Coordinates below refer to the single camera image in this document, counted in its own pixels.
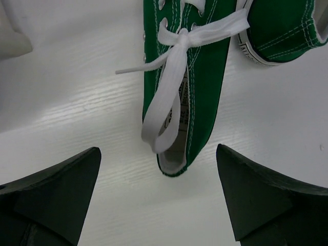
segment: shoe label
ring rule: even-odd
[[[180,95],[180,101],[181,101],[179,131],[187,132],[188,124],[189,124],[189,95],[188,95],[187,73],[184,74],[182,83],[179,88],[179,95]],[[168,127],[169,123],[171,122],[171,118],[172,118],[172,111],[169,113],[169,115],[165,121],[165,128]]]

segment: black object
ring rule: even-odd
[[[91,148],[0,186],[0,245],[77,245],[100,160],[99,148]]]
[[[328,245],[328,189],[282,175],[223,145],[217,165],[242,246]]]

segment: sneaker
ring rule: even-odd
[[[236,0],[144,0],[146,71],[141,137],[161,171],[179,176],[207,143],[230,37],[249,27]]]
[[[250,28],[238,35],[243,53],[258,64],[290,62],[328,38],[327,0],[247,0]]]

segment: shoe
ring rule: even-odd
[[[0,245],[77,246],[100,160],[93,147],[0,186]]]
[[[161,171],[179,176],[207,143],[218,108],[230,37],[249,27],[236,0],[144,0],[141,137]]]
[[[327,43],[327,0],[247,0],[244,7],[251,27],[239,45],[258,64],[290,62]]]
[[[327,246],[328,189],[257,164],[227,146],[217,166],[241,246]]]

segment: shoelace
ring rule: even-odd
[[[199,4],[204,0],[182,0],[182,3]],[[140,67],[119,70],[116,74],[136,71],[152,71],[164,66],[158,89],[151,101],[143,120],[141,137],[147,142],[154,153],[166,151],[175,141],[180,124],[180,96],[179,87],[187,68],[187,50],[215,43],[234,36],[249,28],[246,9],[236,11],[229,16],[199,26],[192,31],[181,29],[178,34],[166,29],[166,19],[159,25],[158,41],[170,46],[167,52],[156,60]],[[172,117],[168,127],[160,134],[168,114],[172,110]]]

